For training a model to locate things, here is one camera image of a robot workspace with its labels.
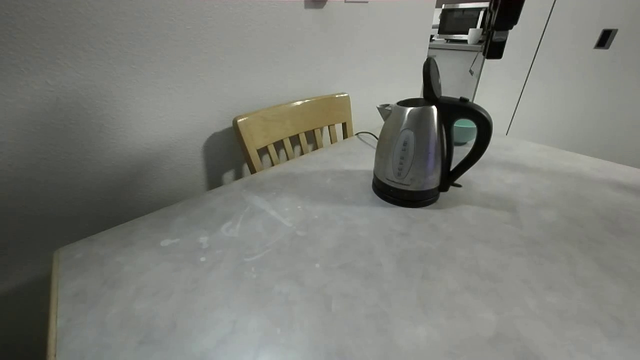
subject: wooden table edge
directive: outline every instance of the wooden table edge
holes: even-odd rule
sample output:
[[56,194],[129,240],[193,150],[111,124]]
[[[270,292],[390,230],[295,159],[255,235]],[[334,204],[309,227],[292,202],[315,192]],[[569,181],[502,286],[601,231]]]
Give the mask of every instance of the wooden table edge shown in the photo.
[[49,295],[49,335],[47,338],[47,360],[56,360],[56,331],[58,330],[58,258],[60,250],[53,252],[51,265],[51,293]]

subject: teal bowl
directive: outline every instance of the teal bowl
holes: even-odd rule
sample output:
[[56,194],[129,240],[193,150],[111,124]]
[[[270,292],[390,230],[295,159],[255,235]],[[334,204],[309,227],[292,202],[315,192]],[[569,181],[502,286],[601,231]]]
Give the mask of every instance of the teal bowl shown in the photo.
[[453,124],[453,144],[465,145],[476,138],[476,125],[467,119],[460,119]]

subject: kettle base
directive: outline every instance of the kettle base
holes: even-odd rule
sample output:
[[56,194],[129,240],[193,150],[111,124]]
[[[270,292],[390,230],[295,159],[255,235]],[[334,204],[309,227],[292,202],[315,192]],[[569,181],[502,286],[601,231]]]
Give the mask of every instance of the kettle base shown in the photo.
[[438,201],[440,197],[438,188],[417,192],[402,190],[383,183],[376,176],[373,177],[371,188],[382,200],[404,208],[423,208]]

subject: microwave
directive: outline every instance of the microwave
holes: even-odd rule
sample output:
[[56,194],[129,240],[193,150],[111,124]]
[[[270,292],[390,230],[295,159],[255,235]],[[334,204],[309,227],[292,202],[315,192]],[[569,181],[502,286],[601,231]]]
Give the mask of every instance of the microwave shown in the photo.
[[489,3],[442,5],[438,37],[446,40],[468,40],[469,29],[484,28],[488,10]]

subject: kettle lid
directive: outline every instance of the kettle lid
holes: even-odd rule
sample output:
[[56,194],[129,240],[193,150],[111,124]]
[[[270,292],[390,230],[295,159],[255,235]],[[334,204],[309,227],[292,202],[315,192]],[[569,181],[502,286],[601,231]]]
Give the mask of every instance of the kettle lid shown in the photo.
[[422,66],[422,96],[429,102],[438,102],[442,96],[440,71],[436,60],[429,56]]

